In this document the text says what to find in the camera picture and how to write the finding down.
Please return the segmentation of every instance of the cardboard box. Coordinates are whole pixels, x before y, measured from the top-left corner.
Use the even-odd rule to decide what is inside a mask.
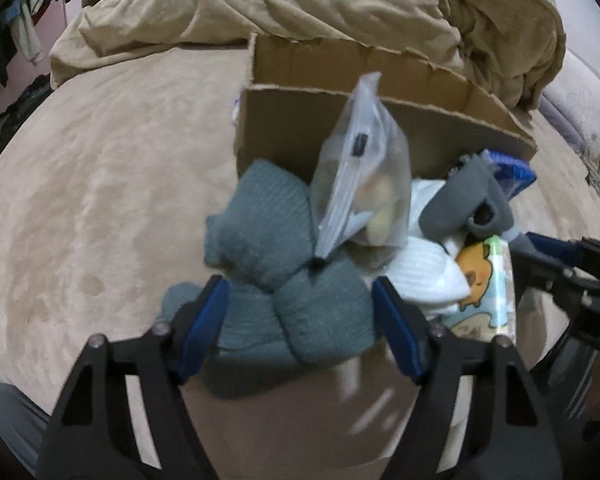
[[[360,75],[376,70],[382,102],[408,136],[415,176],[440,178],[460,155],[485,148],[525,160],[537,151],[499,100],[417,53],[258,35],[250,51],[235,139],[238,174],[265,158],[310,182],[349,93]]]

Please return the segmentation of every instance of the blanket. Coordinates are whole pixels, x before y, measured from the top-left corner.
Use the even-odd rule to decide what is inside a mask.
[[[417,51],[507,107],[536,108],[565,51],[553,0],[82,0],[82,6],[51,51],[55,87],[176,44],[232,44],[259,32]]]

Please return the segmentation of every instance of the ziplock bag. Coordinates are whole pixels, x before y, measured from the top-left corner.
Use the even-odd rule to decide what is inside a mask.
[[[379,72],[360,77],[324,141],[310,186],[317,227],[314,256],[347,240],[400,247],[411,201],[407,138],[378,97]]]

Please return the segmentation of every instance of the white towel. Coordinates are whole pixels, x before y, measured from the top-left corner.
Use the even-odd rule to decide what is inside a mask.
[[[436,305],[417,303],[417,305],[427,321],[432,321],[437,317],[452,316],[453,314],[458,314],[458,312],[460,312],[460,303]]]
[[[471,294],[458,264],[442,246],[408,237],[406,246],[387,265],[385,275],[404,300],[422,305],[457,303]]]

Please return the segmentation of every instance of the white cloth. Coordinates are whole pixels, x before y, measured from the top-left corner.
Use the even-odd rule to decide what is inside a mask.
[[[42,44],[31,18],[45,0],[20,0],[20,14],[9,22],[11,37],[18,52],[36,65],[43,57]]]
[[[385,275],[404,300],[439,306],[471,294],[458,264],[445,249],[429,240],[408,237],[407,244],[387,265]]]

